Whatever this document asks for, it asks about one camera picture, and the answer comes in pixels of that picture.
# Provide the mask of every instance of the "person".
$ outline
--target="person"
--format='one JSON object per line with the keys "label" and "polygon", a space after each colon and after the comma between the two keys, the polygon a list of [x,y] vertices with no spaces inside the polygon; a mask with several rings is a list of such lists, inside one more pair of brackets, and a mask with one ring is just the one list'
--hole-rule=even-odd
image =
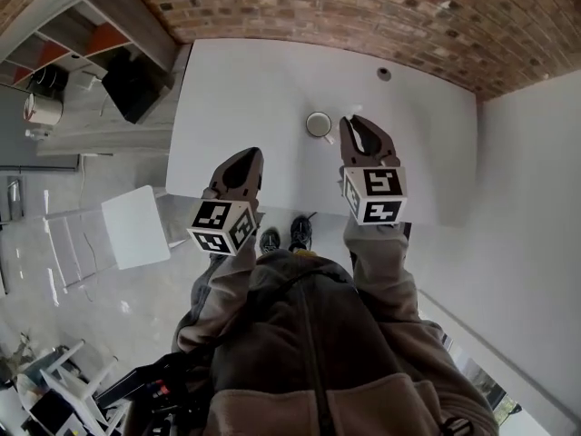
{"label": "person", "polygon": [[[442,346],[442,330],[419,318],[403,264],[408,239],[351,217],[344,242],[353,276],[310,251],[311,223],[255,235],[234,257],[213,256],[192,288],[173,350],[191,352],[227,332],[248,304],[294,280],[276,301],[217,347],[196,380],[212,388],[204,435],[497,434],[483,396]],[[195,389],[195,379],[188,389]]]}

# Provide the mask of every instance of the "brick wall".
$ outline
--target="brick wall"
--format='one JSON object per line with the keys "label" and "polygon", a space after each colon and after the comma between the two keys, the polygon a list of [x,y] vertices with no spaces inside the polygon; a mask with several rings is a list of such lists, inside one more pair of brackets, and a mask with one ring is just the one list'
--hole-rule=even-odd
{"label": "brick wall", "polygon": [[[2,0],[11,21],[31,0]],[[172,36],[328,45],[494,98],[581,67],[581,0],[143,0]]]}

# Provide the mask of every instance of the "shoe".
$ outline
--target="shoe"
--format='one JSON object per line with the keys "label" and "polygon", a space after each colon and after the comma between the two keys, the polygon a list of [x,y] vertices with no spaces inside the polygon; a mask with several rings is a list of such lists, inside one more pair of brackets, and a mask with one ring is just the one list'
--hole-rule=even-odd
{"label": "shoe", "polygon": [[262,233],[261,240],[259,242],[259,247],[261,248],[261,253],[274,252],[281,248],[281,235],[276,228],[269,228],[264,233]]}
{"label": "shoe", "polygon": [[310,250],[312,239],[312,225],[305,215],[297,216],[290,225],[290,247],[306,248]]}

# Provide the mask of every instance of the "white cube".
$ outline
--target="white cube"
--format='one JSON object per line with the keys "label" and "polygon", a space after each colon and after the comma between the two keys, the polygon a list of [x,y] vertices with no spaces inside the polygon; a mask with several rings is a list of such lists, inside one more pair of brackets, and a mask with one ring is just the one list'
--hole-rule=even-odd
{"label": "white cube", "polygon": [[405,170],[385,166],[346,167],[343,196],[358,224],[399,223],[408,200]]}
{"label": "white cube", "polygon": [[256,230],[248,202],[200,200],[192,211],[188,233],[202,252],[236,255]]}

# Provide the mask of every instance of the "concrete floor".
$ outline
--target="concrete floor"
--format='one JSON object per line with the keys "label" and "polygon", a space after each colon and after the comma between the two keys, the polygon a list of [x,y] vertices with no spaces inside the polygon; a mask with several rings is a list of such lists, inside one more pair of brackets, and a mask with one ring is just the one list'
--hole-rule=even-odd
{"label": "concrete floor", "polygon": [[[165,156],[87,157],[81,207],[96,206],[142,185],[164,186],[166,168]],[[206,268],[208,256],[188,240],[172,251],[167,262],[125,271],[108,268],[112,254],[102,222],[88,219],[84,229],[97,266],[104,270],[84,285],[66,289],[44,230],[44,197],[47,191],[49,213],[79,208],[82,181],[81,173],[25,177],[26,218],[0,232],[0,264],[8,290],[0,299],[0,346],[5,352],[14,350],[20,332],[31,336],[38,352],[85,339],[78,364],[90,377],[116,356],[119,366],[112,381],[170,350],[174,328],[189,309],[192,283]],[[181,200],[180,215],[183,206]],[[262,210],[266,214],[261,228],[278,227],[283,244],[289,243],[285,230],[295,213]],[[317,214],[312,223],[313,250],[350,267],[342,244],[346,217]]]}

